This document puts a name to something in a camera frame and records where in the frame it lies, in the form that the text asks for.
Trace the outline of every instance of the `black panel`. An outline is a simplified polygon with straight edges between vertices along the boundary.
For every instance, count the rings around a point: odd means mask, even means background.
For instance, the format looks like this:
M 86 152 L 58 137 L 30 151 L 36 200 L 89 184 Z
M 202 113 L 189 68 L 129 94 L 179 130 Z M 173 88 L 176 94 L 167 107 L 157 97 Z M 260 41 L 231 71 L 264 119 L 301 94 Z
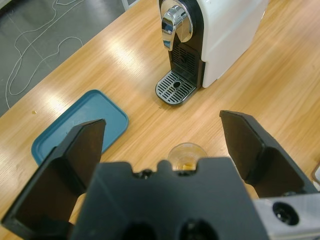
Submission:
M 203 83 L 206 65 L 201 60 L 204 38 L 203 15 L 196 0 L 179 1 L 190 14 L 193 34 L 187 42 L 180 42 L 178 36 L 175 35 L 173 49 L 168 52 L 171 70 L 199 88 Z
M 225 141 L 242 179 L 259 197 L 312 194 L 317 189 L 280 146 L 250 115 L 221 111 Z
M 87 190 L 100 161 L 106 122 L 74 126 L 45 158 L 2 219 L 26 240 L 66 240 L 78 196 Z

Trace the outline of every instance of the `teal plastic tray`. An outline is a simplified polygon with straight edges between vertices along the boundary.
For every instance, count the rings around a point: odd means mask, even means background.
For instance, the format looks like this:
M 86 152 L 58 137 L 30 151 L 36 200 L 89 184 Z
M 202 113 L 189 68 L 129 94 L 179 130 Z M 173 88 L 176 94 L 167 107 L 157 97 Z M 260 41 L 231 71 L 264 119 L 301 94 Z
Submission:
M 90 90 L 34 140 L 31 153 L 36 163 L 40 165 L 73 126 L 96 119 L 106 121 L 102 153 L 125 132 L 129 124 L 128 116 L 106 95 L 99 90 Z

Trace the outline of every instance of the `coffee machine spout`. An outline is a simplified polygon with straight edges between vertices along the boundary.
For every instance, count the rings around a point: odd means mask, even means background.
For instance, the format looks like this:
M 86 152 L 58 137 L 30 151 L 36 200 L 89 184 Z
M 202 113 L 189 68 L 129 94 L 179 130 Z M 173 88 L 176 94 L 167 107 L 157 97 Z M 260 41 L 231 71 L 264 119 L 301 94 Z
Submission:
M 190 16 L 181 6 L 175 5 L 166 11 L 162 17 L 162 39 L 168 51 L 173 50 L 175 35 L 181 43 L 191 39 L 193 26 Z

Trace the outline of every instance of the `wood grain surface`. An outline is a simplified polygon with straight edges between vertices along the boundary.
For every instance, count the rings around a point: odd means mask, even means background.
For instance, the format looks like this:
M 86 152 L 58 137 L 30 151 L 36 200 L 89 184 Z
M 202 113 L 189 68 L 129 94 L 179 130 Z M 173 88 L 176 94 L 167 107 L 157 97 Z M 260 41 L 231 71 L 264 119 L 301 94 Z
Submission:
M 249 50 L 209 88 L 171 107 L 155 94 L 170 69 L 158 6 L 141 0 L 0 118 L 0 215 L 37 168 L 35 138 L 92 89 L 129 117 L 127 131 L 102 162 L 155 170 L 183 142 L 202 146 L 209 156 L 227 156 L 219 112 L 231 110 L 253 115 L 310 178 L 320 162 L 319 13 L 319 0 L 271 0 Z M 1 228 L 0 239 L 19 238 Z

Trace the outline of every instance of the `gray floor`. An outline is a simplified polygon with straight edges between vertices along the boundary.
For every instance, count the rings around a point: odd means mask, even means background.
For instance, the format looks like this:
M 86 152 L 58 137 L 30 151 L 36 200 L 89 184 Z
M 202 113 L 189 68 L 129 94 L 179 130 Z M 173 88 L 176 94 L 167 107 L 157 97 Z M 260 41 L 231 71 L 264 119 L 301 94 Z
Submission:
M 15 0 L 0 10 L 0 116 L 8 110 L 5 97 L 6 84 L 15 63 L 20 57 L 19 52 L 14 46 L 15 40 L 21 33 L 37 29 L 51 20 L 55 13 L 52 9 L 52 4 L 55 1 Z M 59 0 L 58 2 L 66 4 L 72 1 Z M 57 10 L 55 20 L 80 1 L 77 0 L 66 6 L 54 4 Z M 30 43 L 32 44 L 24 54 L 21 68 L 12 83 L 11 92 L 13 94 L 20 92 L 26 86 L 40 61 L 55 53 L 58 49 L 58 44 L 63 39 L 71 36 L 77 37 L 85 44 L 124 12 L 125 9 L 121 0 L 84 0 L 54 23 L 34 43 L 32 41 L 49 24 L 38 31 L 21 36 L 16 44 L 21 52 Z M 10 95 L 9 90 L 7 90 L 10 107 L 80 47 L 81 43 L 79 40 L 74 38 L 68 39 L 60 46 L 60 53 L 58 55 L 46 59 L 39 66 L 25 91 L 14 96 Z

